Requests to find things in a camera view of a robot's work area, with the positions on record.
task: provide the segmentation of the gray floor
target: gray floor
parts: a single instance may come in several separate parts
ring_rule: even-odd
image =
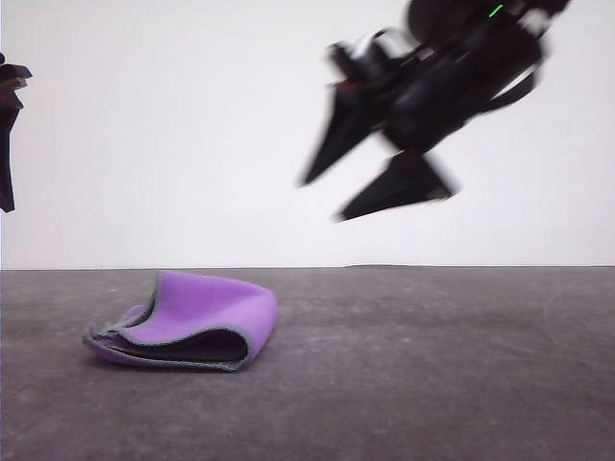
[[[615,269],[191,272],[277,292],[245,371],[91,356],[153,271],[5,272],[2,459],[615,459]]]

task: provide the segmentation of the folded microfiber towel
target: folded microfiber towel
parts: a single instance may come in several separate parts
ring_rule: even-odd
[[[149,305],[132,307],[102,330],[88,327],[83,339],[124,365],[234,372],[256,358],[276,317],[276,297],[265,288],[164,271]]]

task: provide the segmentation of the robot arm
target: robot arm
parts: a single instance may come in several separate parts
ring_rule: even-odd
[[[424,155],[473,117],[533,91],[546,28],[525,21],[532,10],[551,17],[567,3],[413,0],[407,26],[419,45],[405,56],[387,54],[378,35],[361,53],[334,45],[332,61],[345,79],[335,86],[331,123],[305,183],[380,132],[397,155],[341,212],[344,219],[451,197],[453,189]]]
[[[15,208],[9,155],[11,129],[23,109],[15,92],[27,85],[26,80],[32,74],[23,65],[4,62],[4,56],[0,54],[0,208],[8,213]]]

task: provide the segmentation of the white wall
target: white wall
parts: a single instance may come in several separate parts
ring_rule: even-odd
[[[2,1],[0,0],[0,17],[2,17]],[[0,51],[2,51],[2,24],[0,23]],[[2,252],[2,213],[0,213],[0,255]],[[2,257],[0,257],[0,270],[2,270]]]
[[[615,2],[573,0],[541,87],[437,158],[460,193],[336,224],[391,153],[301,189],[329,110],[326,45],[402,0],[4,0],[35,77],[13,130],[4,267],[615,263]]]

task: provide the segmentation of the green led light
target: green led light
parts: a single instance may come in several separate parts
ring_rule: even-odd
[[[493,12],[491,12],[491,13],[489,14],[489,17],[493,17],[493,16],[495,16],[495,15],[496,15],[496,13],[497,13],[499,10],[501,10],[503,7],[504,7],[504,4],[503,4],[503,3],[501,3],[500,5],[498,5],[498,6],[496,7],[496,9],[495,9]]]

